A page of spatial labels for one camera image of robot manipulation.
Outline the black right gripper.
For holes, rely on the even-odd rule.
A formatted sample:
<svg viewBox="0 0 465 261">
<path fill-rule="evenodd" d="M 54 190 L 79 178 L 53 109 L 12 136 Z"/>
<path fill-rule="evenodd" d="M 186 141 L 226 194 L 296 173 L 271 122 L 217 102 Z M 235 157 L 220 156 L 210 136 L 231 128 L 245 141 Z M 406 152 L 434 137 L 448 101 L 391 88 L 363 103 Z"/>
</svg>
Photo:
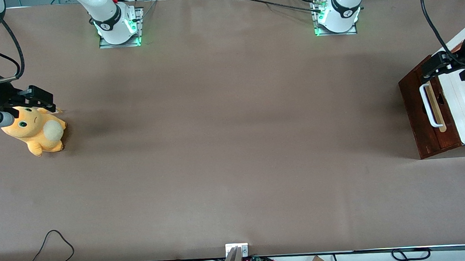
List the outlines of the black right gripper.
<svg viewBox="0 0 465 261">
<path fill-rule="evenodd" d="M 10 107 L 38 107 L 48 110 L 50 113 L 57 112 L 54 104 L 54 95 L 40 87 L 28 86 L 29 99 L 22 91 L 13 87 L 10 83 L 0 83 L 0 111 Z"/>
</svg>

